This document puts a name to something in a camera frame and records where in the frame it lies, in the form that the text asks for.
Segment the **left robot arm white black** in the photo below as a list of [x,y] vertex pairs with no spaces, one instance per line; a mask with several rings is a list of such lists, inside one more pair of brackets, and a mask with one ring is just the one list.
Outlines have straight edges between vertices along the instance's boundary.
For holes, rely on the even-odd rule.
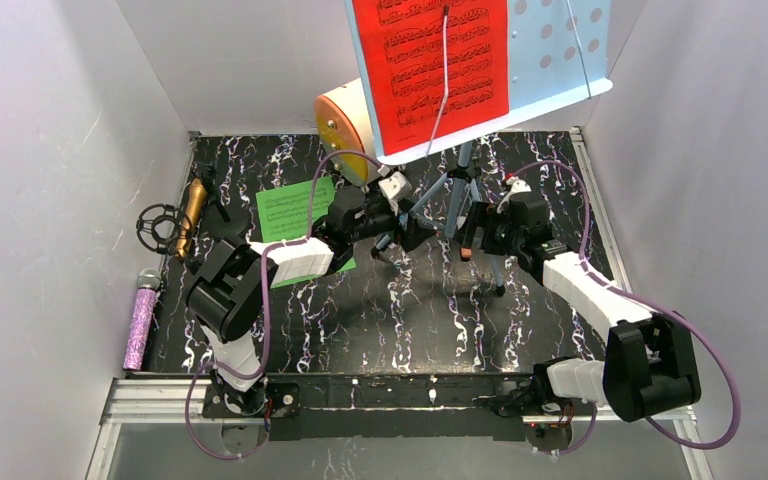
[[413,205],[378,189],[342,187],[302,238],[218,240],[187,277],[186,305],[212,351],[210,378],[221,404],[242,416],[259,416],[267,408],[263,377],[271,347],[272,286],[341,270],[355,243],[367,238],[388,234],[404,251],[416,249],[437,231]]

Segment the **red sheet music page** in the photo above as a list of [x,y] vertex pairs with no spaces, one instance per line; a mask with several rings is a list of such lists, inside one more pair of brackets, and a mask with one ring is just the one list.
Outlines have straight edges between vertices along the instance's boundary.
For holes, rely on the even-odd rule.
[[509,110],[504,1],[351,1],[380,152],[391,156]]

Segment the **gold microphone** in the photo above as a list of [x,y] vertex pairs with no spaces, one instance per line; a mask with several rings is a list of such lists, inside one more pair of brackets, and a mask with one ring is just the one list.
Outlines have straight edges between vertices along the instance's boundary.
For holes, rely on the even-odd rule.
[[187,190],[187,202],[184,208],[185,217],[181,223],[180,236],[175,247],[176,256],[180,259],[184,259],[189,255],[206,198],[207,189],[205,185],[199,178],[194,178]]

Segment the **purple glitter microphone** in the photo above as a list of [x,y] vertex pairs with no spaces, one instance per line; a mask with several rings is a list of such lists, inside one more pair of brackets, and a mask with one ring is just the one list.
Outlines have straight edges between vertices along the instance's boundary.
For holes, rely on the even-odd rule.
[[142,367],[148,334],[161,286],[162,278],[158,270],[147,268],[140,272],[124,352],[122,368],[125,371],[139,371]]

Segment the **black shock-mount tripod stand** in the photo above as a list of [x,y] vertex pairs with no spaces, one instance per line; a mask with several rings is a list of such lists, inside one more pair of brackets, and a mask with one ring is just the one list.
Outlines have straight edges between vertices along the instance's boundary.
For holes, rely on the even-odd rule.
[[185,211],[171,204],[152,204],[144,208],[135,223],[140,244],[162,255],[177,255],[179,243],[190,238],[192,222]]

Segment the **light blue music stand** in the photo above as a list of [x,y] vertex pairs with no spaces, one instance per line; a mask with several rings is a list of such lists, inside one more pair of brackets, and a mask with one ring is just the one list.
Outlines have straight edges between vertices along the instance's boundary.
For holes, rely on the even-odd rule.
[[610,0],[349,1],[377,158],[401,166],[610,90]]

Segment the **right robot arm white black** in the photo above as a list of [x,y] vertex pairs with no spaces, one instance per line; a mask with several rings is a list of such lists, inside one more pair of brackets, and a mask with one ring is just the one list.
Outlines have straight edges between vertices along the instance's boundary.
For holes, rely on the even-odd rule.
[[537,194],[514,193],[502,205],[474,203],[454,238],[464,261],[474,248],[515,258],[605,342],[602,361],[562,357],[535,365],[528,398],[542,404],[580,399],[609,406],[626,422],[700,400],[689,330],[612,291],[603,274],[555,237],[548,205]]

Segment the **green sheet music page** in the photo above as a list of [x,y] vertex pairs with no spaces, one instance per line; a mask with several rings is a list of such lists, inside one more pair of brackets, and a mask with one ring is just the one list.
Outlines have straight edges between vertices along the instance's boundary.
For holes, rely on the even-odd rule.
[[[263,242],[293,240],[306,234],[311,185],[311,181],[304,181],[256,194],[257,226]],[[334,181],[330,177],[320,178],[315,189],[313,220],[327,213],[334,196]]]

